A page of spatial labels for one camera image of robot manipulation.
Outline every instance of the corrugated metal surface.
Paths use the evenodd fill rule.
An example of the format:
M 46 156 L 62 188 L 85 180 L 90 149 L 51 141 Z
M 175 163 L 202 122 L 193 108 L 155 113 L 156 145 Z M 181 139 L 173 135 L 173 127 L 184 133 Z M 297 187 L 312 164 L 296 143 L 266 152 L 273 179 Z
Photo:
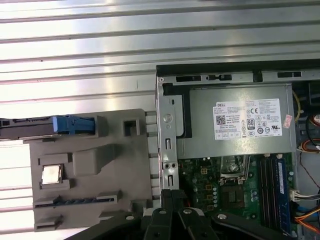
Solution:
M 0 117 L 144 109 L 155 195 L 156 65 L 320 58 L 320 0 L 5 2 Z M 14 159 L 0 165 L 0 178 L 12 179 L 9 185 L 0 179 L 0 209 L 7 206 L 0 213 L 3 233 L 33 227 L 29 159 L 20 156 L 29 156 L 29 148 L 12 150 L 2 149 Z M 45 237 L 66 236 L 57 234 Z

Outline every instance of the power connector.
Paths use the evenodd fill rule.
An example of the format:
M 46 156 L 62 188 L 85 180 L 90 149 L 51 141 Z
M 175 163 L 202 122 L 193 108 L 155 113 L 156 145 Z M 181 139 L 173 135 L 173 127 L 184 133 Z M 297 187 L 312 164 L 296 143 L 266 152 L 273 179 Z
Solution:
M 296 193 L 298 193 L 298 190 L 290 189 L 289 190 L 289 196 L 290 200 L 293 202 L 299 202 L 300 199 L 296 198 Z

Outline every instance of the barcode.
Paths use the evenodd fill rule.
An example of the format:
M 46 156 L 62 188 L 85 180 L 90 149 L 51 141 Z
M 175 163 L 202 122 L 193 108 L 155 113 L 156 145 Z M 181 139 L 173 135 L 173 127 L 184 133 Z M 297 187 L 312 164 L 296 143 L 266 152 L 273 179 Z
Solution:
M 226 116 L 225 115 L 220 115 L 215 117 L 216 124 L 217 125 L 224 125 L 226 124 Z

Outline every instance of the power supply label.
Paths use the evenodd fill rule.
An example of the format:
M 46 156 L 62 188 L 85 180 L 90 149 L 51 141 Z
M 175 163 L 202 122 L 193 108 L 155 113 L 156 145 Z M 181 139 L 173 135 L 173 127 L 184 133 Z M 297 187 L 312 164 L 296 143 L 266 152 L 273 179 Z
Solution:
M 282 136 L 279 99 L 217 102 L 213 122 L 215 140 Z

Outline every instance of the blue latch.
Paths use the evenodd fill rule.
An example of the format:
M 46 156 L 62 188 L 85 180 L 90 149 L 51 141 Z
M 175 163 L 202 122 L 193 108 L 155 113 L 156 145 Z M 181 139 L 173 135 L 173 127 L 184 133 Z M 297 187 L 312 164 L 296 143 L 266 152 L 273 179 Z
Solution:
M 93 117 L 79 117 L 73 115 L 53 116 L 53 131 L 69 135 L 79 133 L 95 134 L 95 119 Z

